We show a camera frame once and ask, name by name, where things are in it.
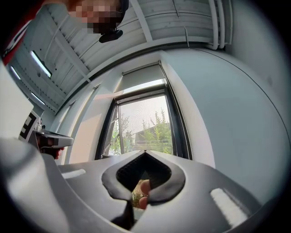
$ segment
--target light fixture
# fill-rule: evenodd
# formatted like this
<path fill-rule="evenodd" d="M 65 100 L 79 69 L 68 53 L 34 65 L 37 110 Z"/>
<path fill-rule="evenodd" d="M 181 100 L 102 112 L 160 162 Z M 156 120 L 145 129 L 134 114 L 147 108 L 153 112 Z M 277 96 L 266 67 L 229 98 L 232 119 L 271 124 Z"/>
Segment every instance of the light fixture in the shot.
<path fill-rule="evenodd" d="M 36 63 L 39 65 L 39 67 L 43 70 L 43 72 L 50 78 L 51 72 L 42 64 L 36 53 L 34 51 L 30 51 L 30 54 L 32 58 L 36 61 Z"/>
<path fill-rule="evenodd" d="M 15 76 L 20 80 L 19 75 L 16 73 L 15 69 L 13 67 L 11 67 L 11 70 L 13 71 L 13 73 L 15 74 Z"/>
<path fill-rule="evenodd" d="M 43 101 L 41 101 L 40 99 L 39 99 L 39 97 L 37 97 L 34 93 L 31 93 L 32 95 L 33 95 L 33 97 L 35 98 L 35 99 L 37 99 L 40 103 L 42 103 L 43 105 L 45 105 L 45 103 L 43 102 Z"/>

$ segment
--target ceiling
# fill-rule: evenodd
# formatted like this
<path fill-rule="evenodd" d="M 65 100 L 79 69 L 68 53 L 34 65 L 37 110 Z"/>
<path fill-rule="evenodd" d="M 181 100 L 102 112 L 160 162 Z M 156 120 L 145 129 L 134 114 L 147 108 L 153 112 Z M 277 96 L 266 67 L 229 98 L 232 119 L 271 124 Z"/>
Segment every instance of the ceiling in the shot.
<path fill-rule="evenodd" d="M 84 83 L 114 61 L 154 46 L 199 42 L 211 49 L 231 43 L 230 0 L 130 0 L 122 23 L 123 36 L 101 44 L 100 34 L 77 26 L 64 5 L 43 6 L 30 23 L 10 65 L 17 84 L 33 92 L 56 114 Z M 30 55 L 35 51 L 52 73 L 49 78 Z"/>

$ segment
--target roller blind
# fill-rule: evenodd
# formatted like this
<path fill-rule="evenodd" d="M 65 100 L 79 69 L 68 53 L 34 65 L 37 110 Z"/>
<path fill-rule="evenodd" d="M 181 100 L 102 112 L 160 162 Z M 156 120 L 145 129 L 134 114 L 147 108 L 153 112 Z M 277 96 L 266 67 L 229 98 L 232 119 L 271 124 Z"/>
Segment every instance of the roller blind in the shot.
<path fill-rule="evenodd" d="M 123 75 L 115 92 L 164 78 L 159 65 L 154 65 Z"/>

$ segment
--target pipe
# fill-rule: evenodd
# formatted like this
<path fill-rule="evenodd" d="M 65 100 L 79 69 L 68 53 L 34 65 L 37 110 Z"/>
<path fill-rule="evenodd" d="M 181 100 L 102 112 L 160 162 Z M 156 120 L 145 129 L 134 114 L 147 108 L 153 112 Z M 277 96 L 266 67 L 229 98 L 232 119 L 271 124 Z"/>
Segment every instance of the pipe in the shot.
<path fill-rule="evenodd" d="M 231 18 L 231 28 L 230 28 L 230 38 L 228 44 L 231 45 L 232 43 L 232 27 L 233 27 L 233 15 L 232 15 L 232 5 L 231 0 L 228 0 L 229 2 L 229 10 L 230 10 L 230 18 Z"/>
<path fill-rule="evenodd" d="M 218 16 L 219 16 L 219 25 L 220 25 L 220 43 L 219 48 L 223 49 L 225 45 L 225 37 L 226 37 L 226 27 L 223 13 L 223 5 L 221 0 L 216 0 L 218 6 Z"/>
<path fill-rule="evenodd" d="M 212 25 L 213 25 L 213 45 L 208 45 L 207 47 L 213 50 L 217 50 L 218 48 L 218 21 L 217 21 L 217 13 L 214 0 L 208 0 L 211 17 L 212 17 Z"/>
<path fill-rule="evenodd" d="M 177 10 L 176 4 L 175 4 L 175 0 L 173 0 L 173 4 L 174 4 L 174 8 L 175 8 L 175 10 L 176 10 L 177 16 L 178 16 L 178 18 L 179 18 L 181 24 L 183 24 L 183 26 L 184 26 L 185 37 L 186 37 L 187 46 L 188 46 L 188 48 L 190 48 L 190 46 L 189 46 L 189 38 L 188 38 L 188 30 L 187 30 L 187 28 L 186 28 L 184 22 L 180 19 L 179 11 Z"/>

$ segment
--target finger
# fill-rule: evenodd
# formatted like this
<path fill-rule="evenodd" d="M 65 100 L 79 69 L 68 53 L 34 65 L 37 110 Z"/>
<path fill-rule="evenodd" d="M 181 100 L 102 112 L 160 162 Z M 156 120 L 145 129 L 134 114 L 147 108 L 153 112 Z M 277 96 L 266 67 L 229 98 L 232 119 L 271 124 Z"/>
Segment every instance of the finger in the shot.
<path fill-rule="evenodd" d="M 55 159 L 59 159 L 59 157 L 60 157 L 60 150 L 57 150 L 56 155 L 55 155 Z"/>
<path fill-rule="evenodd" d="M 150 180 L 144 180 L 144 181 L 140 184 L 140 189 L 141 189 L 141 191 L 142 191 L 145 195 L 149 195 L 149 192 L 150 192 L 150 190 L 151 190 Z"/>
<path fill-rule="evenodd" d="M 48 144 L 49 146 L 53 146 L 53 145 L 54 145 L 54 139 L 53 139 L 53 138 L 48 138 L 48 139 L 47 139 L 47 144 Z"/>
<path fill-rule="evenodd" d="M 148 197 L 143 197 L 139 200 L 139 204 L 140 204 L 141 209 L 146 209 L 147 199 L 148 199 Z"/>

